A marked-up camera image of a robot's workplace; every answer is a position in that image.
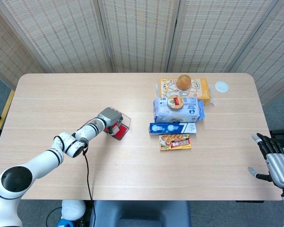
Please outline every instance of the wooden table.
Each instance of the wooden table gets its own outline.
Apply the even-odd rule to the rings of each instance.
[[[132,119],[121,140],[105,133],[89,143],[90,184],[95,200],[279,200],[281,190],[255,179],[267,173],[251,134],[268,135],[253,78],[245,73],[190,73],[229,84],[214,91],[191,150],[160,152],[149,136],[159,78],[181,73],[26,74],[16,89],[0,139],[0,173],[50,148],[60,132],[74,132],[112,106]],[[37,180],[24,199],[89,199],[82,155]]]

